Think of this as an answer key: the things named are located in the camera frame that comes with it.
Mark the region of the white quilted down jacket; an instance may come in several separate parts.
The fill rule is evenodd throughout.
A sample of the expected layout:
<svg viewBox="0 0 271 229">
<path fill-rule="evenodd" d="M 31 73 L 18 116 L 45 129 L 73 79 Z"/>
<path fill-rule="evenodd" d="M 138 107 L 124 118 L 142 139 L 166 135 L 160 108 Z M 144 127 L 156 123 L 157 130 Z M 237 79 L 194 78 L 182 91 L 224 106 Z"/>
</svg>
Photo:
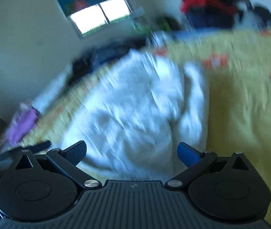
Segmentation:
<svg viewBox="0 0 271 229">
<path fill-rule="evenodd" d="M 206 148 L 209 84 L 196 62 L 132 50 L 92 89 L 61 140 L 87 146 L 79 168 L 98 180 L 167 181 L 177 146 Z"/>
</svg>

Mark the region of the dark folded clothes pile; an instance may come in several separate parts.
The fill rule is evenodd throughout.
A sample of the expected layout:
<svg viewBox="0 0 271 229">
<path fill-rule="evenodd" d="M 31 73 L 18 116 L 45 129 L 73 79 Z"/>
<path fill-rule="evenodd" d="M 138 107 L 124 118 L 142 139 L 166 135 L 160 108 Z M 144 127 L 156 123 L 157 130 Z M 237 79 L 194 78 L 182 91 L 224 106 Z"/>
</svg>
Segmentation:
<svg viewBox="0 0 271 229">
<path fill-rule="evenodd" d="M 74 86 L 87 74 L 91 74 L 101 65 L 120 59 L 131 49 L 140 49 L 146 46 L 146 38 L 114 38 L 84 50 L 80 56 L 72 62 L 72 74 L 67 87 Z"/>
</svg>

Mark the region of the purple folded garment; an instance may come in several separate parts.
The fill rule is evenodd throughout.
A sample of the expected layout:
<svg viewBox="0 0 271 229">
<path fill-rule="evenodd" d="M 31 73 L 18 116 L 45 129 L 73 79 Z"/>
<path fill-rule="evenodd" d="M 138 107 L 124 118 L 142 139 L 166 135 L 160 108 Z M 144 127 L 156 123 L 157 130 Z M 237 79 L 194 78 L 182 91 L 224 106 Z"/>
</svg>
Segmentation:
<svg viewBox="0 0 271 229">
<path fill-rule="evenodd" d="M 31 104 L 21 102 L 6 129 L 5 138 L 12 145 L 16 145 L 34 127 L 38 118 L 38 111 Z"/>
</svg>

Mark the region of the white patterned quilt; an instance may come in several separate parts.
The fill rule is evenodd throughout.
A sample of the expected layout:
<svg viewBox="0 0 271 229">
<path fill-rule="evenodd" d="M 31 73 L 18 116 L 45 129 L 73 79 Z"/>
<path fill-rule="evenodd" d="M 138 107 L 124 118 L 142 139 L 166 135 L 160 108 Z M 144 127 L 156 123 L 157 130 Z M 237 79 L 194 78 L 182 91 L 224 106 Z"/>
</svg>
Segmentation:
<svg viewBox="0 0 271 229">
<path fill-rule="evenodd" d="M 66 65 L 66 67 L 47 84 L 40 94 L 34 98 L 32 107 L 36 109 L 40 115 L 45 114 L 49 107 L 65 90 L 71 74 L 72 66 Z"/>
</svg>

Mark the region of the yellow carrot print bedspread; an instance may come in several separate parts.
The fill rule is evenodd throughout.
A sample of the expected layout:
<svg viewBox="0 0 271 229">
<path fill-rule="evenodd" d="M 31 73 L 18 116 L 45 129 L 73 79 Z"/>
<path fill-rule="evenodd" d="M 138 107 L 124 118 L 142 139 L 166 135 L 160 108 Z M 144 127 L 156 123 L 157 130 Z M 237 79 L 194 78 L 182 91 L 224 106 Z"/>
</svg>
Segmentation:
<svg viewBox="0 0 271 229">
<path fill-rule="evenodd" d="M 271 190 L 271 30 L 220 31 L 135 51 L 163 56 L 177 65 L 196 62 L 204 69 L 209 84 L 205 149 L 221 156 L 243 152 Z M 83 100 L 122 58 L 102 65 L 60 95 L 20 145 L 50 140 L 61 148 Z M 271 224 L 271 204 L 266 219 Z"/>
</svg>

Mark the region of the light blue knitted blanket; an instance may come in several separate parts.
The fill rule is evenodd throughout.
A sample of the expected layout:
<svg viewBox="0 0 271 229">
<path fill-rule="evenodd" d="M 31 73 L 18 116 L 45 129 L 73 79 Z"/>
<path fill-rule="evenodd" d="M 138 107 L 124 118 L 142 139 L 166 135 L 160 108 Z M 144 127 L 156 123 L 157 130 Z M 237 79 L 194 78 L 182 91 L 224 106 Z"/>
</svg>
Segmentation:
<svg viewBox="0 0 271 229">
<path fill-rule="evenodd" d="M 208 34 L 219 33 L 220 31 L 225 31 L 225 29 L 220 28 L 204 28 L 192 31 L 175 31 L 173 37 L 177 40 L 187 40 L 191 38 L 201 37 Z"/>
</svg>

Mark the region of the white black plastic bag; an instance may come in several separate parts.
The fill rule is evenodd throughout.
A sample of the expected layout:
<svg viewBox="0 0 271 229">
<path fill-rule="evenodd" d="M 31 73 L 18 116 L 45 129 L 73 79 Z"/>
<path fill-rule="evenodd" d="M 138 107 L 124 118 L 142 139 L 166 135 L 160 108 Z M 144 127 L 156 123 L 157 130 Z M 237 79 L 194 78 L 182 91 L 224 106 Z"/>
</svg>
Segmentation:
<svg viewBox="0 0 271 229">
<path fill-rule="evenodd" d="M 173 31 L 154 31 L 149 36 L 149 42 L 154 48 L 165 47 L 175 39 L 176 36 Z"/>
</svg>

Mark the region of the navy garment on pile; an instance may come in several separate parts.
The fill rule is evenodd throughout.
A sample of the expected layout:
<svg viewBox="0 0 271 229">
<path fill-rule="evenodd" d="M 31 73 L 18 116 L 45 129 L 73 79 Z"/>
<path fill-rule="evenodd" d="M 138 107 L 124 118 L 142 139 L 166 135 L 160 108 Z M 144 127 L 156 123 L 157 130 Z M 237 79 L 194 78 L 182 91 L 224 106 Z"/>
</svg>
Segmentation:
<svg viewBox="0 0 271 229">
<path fill-rule="evenodd" d="M 198 30 L 204 28 L 230 29 L 234 24 L 234 16 L 213 8 L 193 8 L 186 12 L 191 26 Z"/>
</svg>

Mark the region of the green plastic chair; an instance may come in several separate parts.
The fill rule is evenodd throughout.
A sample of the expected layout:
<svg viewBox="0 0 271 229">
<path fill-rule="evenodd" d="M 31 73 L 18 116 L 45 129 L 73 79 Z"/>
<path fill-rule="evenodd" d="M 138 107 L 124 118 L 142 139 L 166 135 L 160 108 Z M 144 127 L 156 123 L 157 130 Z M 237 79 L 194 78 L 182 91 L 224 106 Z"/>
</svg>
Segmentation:
<svg viewBox="0 0 271 229">
<path fill-rule="evenodd" d="M 155 31 L 179 31 L 180 24 L 179 22 L 169 16 L 159 16 L 154 20 L 147 19 L 144 16 L 136 17 L 132 19 L 132 26 L 134 30 L 142 35 L 149 35 Z"/>
</svg>

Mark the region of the red garment on pile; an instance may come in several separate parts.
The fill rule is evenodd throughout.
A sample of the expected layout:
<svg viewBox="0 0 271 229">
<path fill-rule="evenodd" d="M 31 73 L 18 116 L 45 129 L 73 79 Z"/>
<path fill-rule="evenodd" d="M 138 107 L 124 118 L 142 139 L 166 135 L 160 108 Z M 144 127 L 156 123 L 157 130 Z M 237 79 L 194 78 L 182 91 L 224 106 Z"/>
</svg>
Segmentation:
<svg viewBox="0 0 271 229">
<path fill-rule="evenodd" d="M 234 15 L 237 13 L 237 8 L 235 6 L 226 5 L 220 0 L 182 0 L 180 11 L 186 13 L 193 8 L 206 7 L 212 7 L 227 15 Z"/>
</svg>

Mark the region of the window with metal frame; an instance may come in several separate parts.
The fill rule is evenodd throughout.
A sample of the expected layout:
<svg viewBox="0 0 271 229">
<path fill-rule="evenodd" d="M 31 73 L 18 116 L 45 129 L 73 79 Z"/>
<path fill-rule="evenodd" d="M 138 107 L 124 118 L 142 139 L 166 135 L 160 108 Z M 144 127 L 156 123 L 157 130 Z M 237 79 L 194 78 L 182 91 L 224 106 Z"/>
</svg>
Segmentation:
<svg viewBox="0 0 271 229">
<path fill-rule="evenodd" d="M 103 27 L 118 23 L 131 16 L 127 0 L 107 0 L 81 9 L 69 16 L 81 36 L 89 36 Z"/>
</svg>

